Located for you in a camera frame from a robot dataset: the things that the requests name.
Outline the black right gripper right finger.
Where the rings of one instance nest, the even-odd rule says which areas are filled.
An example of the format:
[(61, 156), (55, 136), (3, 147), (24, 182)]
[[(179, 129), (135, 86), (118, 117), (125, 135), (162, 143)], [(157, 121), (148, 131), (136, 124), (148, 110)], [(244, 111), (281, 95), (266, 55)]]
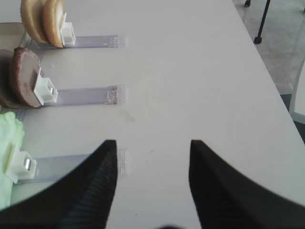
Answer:
[(255, 183), (206, 143), (190, 144), (189, 185), (203, 229), (303, 229), (305, 208)]

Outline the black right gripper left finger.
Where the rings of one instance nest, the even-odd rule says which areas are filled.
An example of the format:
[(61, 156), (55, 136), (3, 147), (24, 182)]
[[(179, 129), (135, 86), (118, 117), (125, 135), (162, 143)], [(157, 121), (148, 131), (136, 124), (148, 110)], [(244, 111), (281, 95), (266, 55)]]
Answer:
[(118, 179), (117, 144), (104, 141), (73, 171), (0, 212), (2, 229), (104, 229)]

